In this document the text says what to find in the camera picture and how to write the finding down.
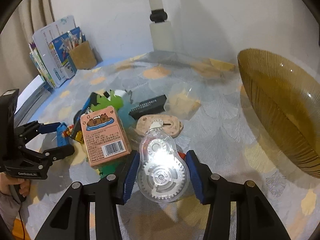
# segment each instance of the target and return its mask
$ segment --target pen holder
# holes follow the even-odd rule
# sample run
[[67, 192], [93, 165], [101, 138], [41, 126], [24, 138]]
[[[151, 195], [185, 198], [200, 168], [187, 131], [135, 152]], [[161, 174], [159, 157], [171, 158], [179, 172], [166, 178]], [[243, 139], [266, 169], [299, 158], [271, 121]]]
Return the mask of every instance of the pen holder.
[[94, 57], [88, 41], [75, 47], [69, 54], [77, 69], [92, 69], [97, 65], [97, 60]]

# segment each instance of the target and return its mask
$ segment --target tablecloth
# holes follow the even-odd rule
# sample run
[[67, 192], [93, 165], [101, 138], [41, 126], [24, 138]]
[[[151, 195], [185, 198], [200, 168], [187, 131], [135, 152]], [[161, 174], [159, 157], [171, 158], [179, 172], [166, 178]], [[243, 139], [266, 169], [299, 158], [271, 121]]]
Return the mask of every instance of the tablecloth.
[[[91, 92], [109, 89], [132, 91], [134, 102], [168, 94], [173, 84], [188, 82], [201, 106], [175, 141], [184, 152], [193, 149], [212, 172], [243, 184], [253, 180], [267, 197], [291, 239], [308, 239], [320, 221], [320, 179], [298, 169], [280, 151], [261, 125], [244, 91], [237, 67], [208, 58], [170, 52], [151, 52], [126, 61], [80, 70], [65, 90], [43, 111], [39, 122], [73, 123]], [[54, 147], [54, 134], [38, 136], [28, 147]], [[76, 152], [54, 163], [44, 181], [32, 181], [22, 217], [34, 239], [45, 219], [74, 181], [97, 182], [86, 153]], [[195, 198], [190, 185], [174, 203], [159, 204], [145, 198], [137, 184], [130, 200], [118, 206], [123, 239], [202, 239], [209, 206]], [[94, 205], [90, 211], [91, 239], [95, 239]], [[236, 203], [231, 203], [230, 239], [236, 236]]]

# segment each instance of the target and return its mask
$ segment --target beige curtain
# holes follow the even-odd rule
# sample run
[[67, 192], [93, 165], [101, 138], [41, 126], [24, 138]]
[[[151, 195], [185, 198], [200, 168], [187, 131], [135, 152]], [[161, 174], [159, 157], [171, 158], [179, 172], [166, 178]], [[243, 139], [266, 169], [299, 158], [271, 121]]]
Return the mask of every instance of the beige curtain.
[[38, 29], [53, 22], [50, 0], [23, 0], [0, 35], [0, 94], [20, 92], [38, 75], [28, 43]]

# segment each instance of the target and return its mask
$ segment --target red object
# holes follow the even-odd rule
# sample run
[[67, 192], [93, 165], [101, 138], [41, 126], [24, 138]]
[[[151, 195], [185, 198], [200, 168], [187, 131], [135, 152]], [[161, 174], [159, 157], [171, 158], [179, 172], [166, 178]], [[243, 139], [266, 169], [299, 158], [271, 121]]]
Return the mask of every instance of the red object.
[[185, 153], [178, 152], [178, 154], [179, 154], [179, 156], [180, 156], [180, 158], [182, 160], [184, 160], [186, 158], [186, 154]]

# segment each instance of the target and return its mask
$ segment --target gray sleeve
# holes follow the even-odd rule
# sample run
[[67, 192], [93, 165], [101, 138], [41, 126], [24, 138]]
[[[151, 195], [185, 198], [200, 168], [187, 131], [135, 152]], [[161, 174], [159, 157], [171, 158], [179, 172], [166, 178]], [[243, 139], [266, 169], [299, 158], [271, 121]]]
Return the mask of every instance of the gray sleeve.
[[20, 204], [12, 196], [7, 196], [0, 192], [0, 215], [10, 231], [13, 229], [14, 220], [18, 215], [20, 207]]

